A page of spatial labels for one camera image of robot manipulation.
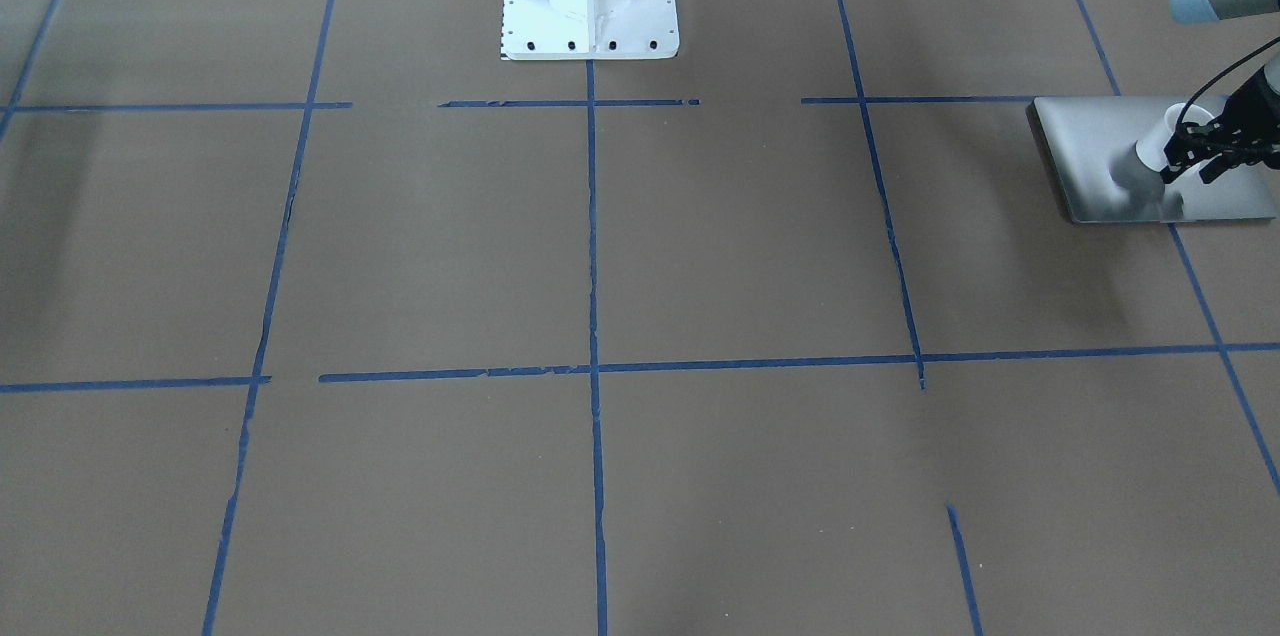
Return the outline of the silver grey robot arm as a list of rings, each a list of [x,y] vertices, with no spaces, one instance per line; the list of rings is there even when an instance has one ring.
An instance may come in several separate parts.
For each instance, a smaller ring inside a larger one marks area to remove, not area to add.
[[[1169,6],[1179,24],[1208,24],[1275,13],[1279,0],[1169,0]],[[1172,134],[1164,147],[1166,165],[1160,177],[1166,184],[1192,170],[1203,184],[1211,184],[1231,168],[1279,168],[1277,59],[1271,58],[1240,84],[1219,116],[1207,124],[1190,122],[1190,107],[1217,81],[1221,76],[1207,81],[1179,107]]]

